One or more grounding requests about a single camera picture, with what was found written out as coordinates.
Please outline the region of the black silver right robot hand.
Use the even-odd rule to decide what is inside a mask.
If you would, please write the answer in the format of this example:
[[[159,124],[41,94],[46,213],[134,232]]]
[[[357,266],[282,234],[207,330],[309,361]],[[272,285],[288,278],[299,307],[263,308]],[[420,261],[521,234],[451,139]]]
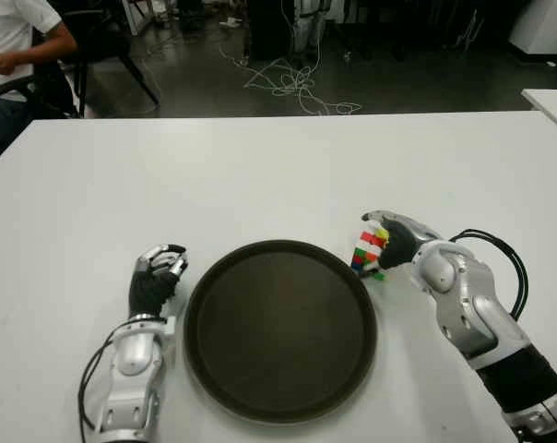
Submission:
[[[360,279],[383,274],[385,270],[410,263],[424,245],[444,240],[439,233],[425,224],[390,210],[366,212],[361,216],[361,220],[368,227],[382,229],[386,236],[378,236],[383,240],[383,244],[378,246],[380,252],[376,259],[362,264],[356,270]]]

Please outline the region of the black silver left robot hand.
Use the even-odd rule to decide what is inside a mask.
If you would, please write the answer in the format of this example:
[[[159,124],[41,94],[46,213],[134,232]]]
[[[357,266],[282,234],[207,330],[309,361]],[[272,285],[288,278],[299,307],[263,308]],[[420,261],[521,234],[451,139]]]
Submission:
[[[128,291],[129,317],[157,317],[187,267],[186,248],[181,245],[155,245],[139,256]]]

